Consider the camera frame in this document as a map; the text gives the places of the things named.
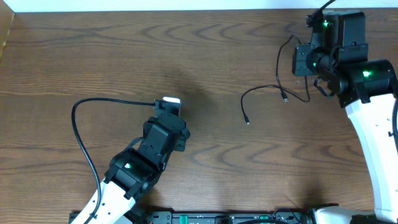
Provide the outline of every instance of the black wire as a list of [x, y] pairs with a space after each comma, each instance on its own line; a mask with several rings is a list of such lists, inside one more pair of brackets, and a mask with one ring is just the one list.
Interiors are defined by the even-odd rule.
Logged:
[[273, 219], [267, 219], [267, 220], [255, 219], [255, 220], [241, 222], [241, 223], [238, 223], [238, 224], [257, 224], [257, 223], [288, 224], [287, 222], [283, 222], [283, 221], [280, 221], [280, 220], [273, 220]]
[[[311, 98], [310, 98], [310, 93], [308, 92], [308, 81], [307, 81], [307, 77], [304, 77], [304, 78], [305, 78], [305, 89], [306, 89], [306, 91], [307, 91], [307, 97], [308, 97], [307, 100], [304, 100], [303, 98], [297, 96], [295, 93], [293, 93], [293, 92], [291, 92], [291, 91], [289, 91], [289, 90], [287, 90], [287, 89], [285, 89], [285, 88], [283, 88], [283, 90], [284, 90], [285, 92], [291, 94], [292, 96], [296, 97], [296, 98], [299, 99], [300, 101], [302, 101], [302, 102], [304, 102], [304, 103], [308, 103], [308, 102], [310, 102]], [[249, 92], [251, 92], [251, 91], [253, 91], [253, 90], [258, 90], [258, 89], [260, 89], [260, 88], [277, 88], [277, 89], [280, 89], [280, 87], [277, 86], [277, 85], [262, 85], [262, 86], [257, 86], [257, 87], [251, 88], [251, 89], [249, 89], [248, 91], [246, 91], [246, 92], [244, 92], [244, 93], [242, 94], [242, 96], [241, 96], [241, 108], [242, 108], [242, 113], [243, 113], [243, 116], [244, 116], [244, 120], [246, 121], [247, 124], [250, 124], [250, 121], [249, 121], [248, 116], [247, 116], [246, 113], [244, 112], [244, 108], [243, 108], [243, 97], [244, 97], [246, 94], [248, 94]]]
[[282, 48], [285, 47], [285, 45], [287, 45], [287, 44], [292, 40], [293, 37], [295, 37], [295, 38], [297, 39], [298, 44], [301, 45], [300, 39], [299, 39], [295, 34], [292, 34], [292, 35], [289, 37], [289, 39], [288, 39], [284, 44], [282, 44], [282, 46], [280, 46], [279, 52], [278, 52], [278, 57], [276, 58], [276, 72], [275, 72], [275, 73], [276, 73], [276, 80], [277, 80], [278, 85], [279, 85], [279, 87], [280, 87], [280, 93], [282, 94], [282, 97], [283, 97], [284, 99], [285, 99], [286, 96], [285, 96], [285, 94], [283, 93], [283, 92], [284, 92], [284, 89], [282, 88], [282, 85], [280, 84], [279, 75], [278, 75], [279, 57], [280, 57], [280, 52], [282, 51]]
[[326, 2], [322, 7], [317, 9], [315, 12], [312, 13], [312, 19], [316, 19], [318, 17], [318, 14], [322, 12], [322, 10], [326, 9], [331, 3], [335, 2], [336, 0], [330, 0]]
[[294, 218], [298, 221], [298, 223], [301, 223], [301, 220], [299, 218], [297, 218], [296, 214], [293, 211], [291, 211], [291, 209], [289, 209], [289, 208], [278, 208], [272, 214], [272, 218], [276, 219], [276, 213], [280, 212], [281, 210], [287, 210], [288, 212], [291, 212], [293, 214]]
[[392, 108], [392, 135], [396, 142], [396, 148], [398, 152], [398, 129], [397, 129], [397, 113], [398, 113], [398, 99], [394, 103], [394, 107]]
[[286, 44], [288, 44], [288, 43], [290, 42], [290, 40], [292, 40], [293, 37], [295, 37], [295, 38], [297, 39], [298, 43], [301, 44], [300, 39], [299, 39], [295, 34], [292, 34], [292, 35], [289, 37], [289, 39], [288, 39], [284, 44], [282, 44], [282, 46], [280, 46], [280, 48], [279, 48], [278, 56], [277, 56], [277, 59], [276, 59], [276, 72], [275, 72], [275, 73], [276, 73], [276, 80], [277, 80], [277, 82], [278, 82], [278, 85], [261, 85], [261, 86], [257, 86], [257, 87], [251, 88], [251, 89], [249, 89], [248, 91], [246, 91], [246, 92], [244, 92], [244, 93], [242, 94], [242, 96], [241, 96], [241, 108], [242, 108], [242, 113], [243, 113], [243, 117], [244, 117], [244, 120], [245, 120], [246, 124], [250, 124], [250, 120], [249, 120], [249, 117], [248, 117], [248, 116], [246, 115], [246, 113], [244, 112], [244, 108], [243, 108], [243, 97], [244, 97], [246, 94], [248, 94], [250, 91], [257, 90], [257, 89], [260, 89], [260, 88], [273, 87], [273, 88], [278, 88], [278, 89], [280, 89], [280, 93], [282, 94], [282, 97], [283, 97], [283, 99], [285, 100], [285, 102], [288, 101], [288, 100], [286, 100], [286, 99], [287, 99], [286, 93], [290, 93], [292, 96], [296, 97], [297, 99], [299, 99], [300, 101], [302, 101], [302, 102], [304, 102], [304, 103], [310, 102], [311, 98], [310, 98], [310, 93], [309, 93], [309, 91], [308, 91], [307, 76], [304, 76], [304, 80], [305, 80], [305, 90], [306, 90], [306, 92], [307, 92], [307, 97], [308, 97], [307, 100], [303, 100], [302, 98], [300, 98], [299, 96], [297, 96], [295, 93], [292, 93], [291, 91], [288, 91], [288, 90], [286, 90], [285, 88], [283, 88], [282, 85], [280, 84], [280, 81], [279, 81], [278, 66], [279, 66], [280, 52], [282, 51], [282, 48], [283, 48]]
[[76, 126], [76, 109], [77, 109], [77, 106], [80, 103], [84, 103], [84, 102], [87, 102], [87, 101], [110, 101], [110, 102], [124, 103], [124, 104], [130, 104], [130, 105], [155, 106], [155, 103], [141, 103], [141, 102], [117, 100], [117, 99], [111, 99], [111, 98], [87, 98], [87, 99], [82, 99], [82, 100], [77, 101], [77, 103], [75, 103], [75, 105], [73, 106], [73, 108], [72, 108], [72, 127], [73, 127], [73, 131], [75, 132], [75, 136], [76, 136], [77, 142], [78, 142], [78, 144], [80, 146], [80, 149], [81, 149], [81, 151], [83, 151], [83, 154], [85, 155], [85, 157], [87, 159], [87, 162], [90, 165], [91, 170], [93, 171], [94, 178], [95, 178], [95, 181], [96, 181], [96, 184], [97, 184], [97, 191], [98, 191], [97, 204], [96, 204], [96, 206], [95, 206], [95, 208], [93, 210], [93, 213], [91, 213], [90, 216], [85, 221], [85, 224], [89, 223], [90, 220], [93, 217], [95, 217], [96, 212], [100, 208], [101, 199], [102, 199], [100, 178], [98, 177], [98, 173], [97, 173], [97, 170], [95, 169], [94, 163], [91, 160], [90, 156], [88, 155], [86, 147], [83, 144], [83, 141], [81, 140], [81, 137], [79, 135], [79, 132], [78, 132], [77, 126]]

